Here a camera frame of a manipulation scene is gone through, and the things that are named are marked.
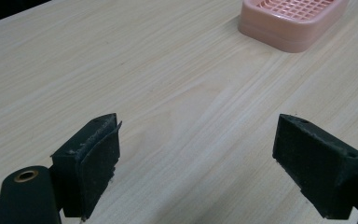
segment table top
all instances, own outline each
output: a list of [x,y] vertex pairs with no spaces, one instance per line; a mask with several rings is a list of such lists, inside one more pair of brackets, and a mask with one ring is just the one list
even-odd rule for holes
[[320,217],[272,146],[283,113],[358,149],[358,1],[296,54],[239,33],[240,12],[54,0],[1,20],[0,186],[117,113],[121,158],[88,223],[356,223]]

